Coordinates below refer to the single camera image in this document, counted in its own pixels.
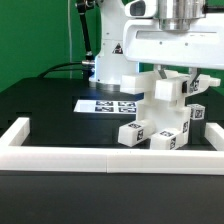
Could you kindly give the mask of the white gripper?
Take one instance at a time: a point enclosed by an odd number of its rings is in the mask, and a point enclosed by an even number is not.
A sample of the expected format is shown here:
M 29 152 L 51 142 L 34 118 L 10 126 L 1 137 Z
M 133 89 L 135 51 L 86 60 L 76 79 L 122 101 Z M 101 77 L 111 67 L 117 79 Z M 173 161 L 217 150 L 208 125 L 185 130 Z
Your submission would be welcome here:
M 188 31 L 162 31 L 155 19 L 129 20 L 123 52 L 128 60 L 155 64 L 162 79 L 167 79 L 164 65 L 191 67 L 182 92 L 192 93 L 199 68 L 224 70 L 224 16 L 193 21 Z

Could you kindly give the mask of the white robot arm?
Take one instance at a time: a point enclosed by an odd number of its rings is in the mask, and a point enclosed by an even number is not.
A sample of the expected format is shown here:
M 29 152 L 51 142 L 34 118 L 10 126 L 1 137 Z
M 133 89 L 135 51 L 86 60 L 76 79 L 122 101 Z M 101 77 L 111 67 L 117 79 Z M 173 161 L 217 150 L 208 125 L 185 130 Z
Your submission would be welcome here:
M 95 0 L 101 50 L 90 83 L 112 91 L 141 63 L 224 70 L 224 5 L 206 0 Z

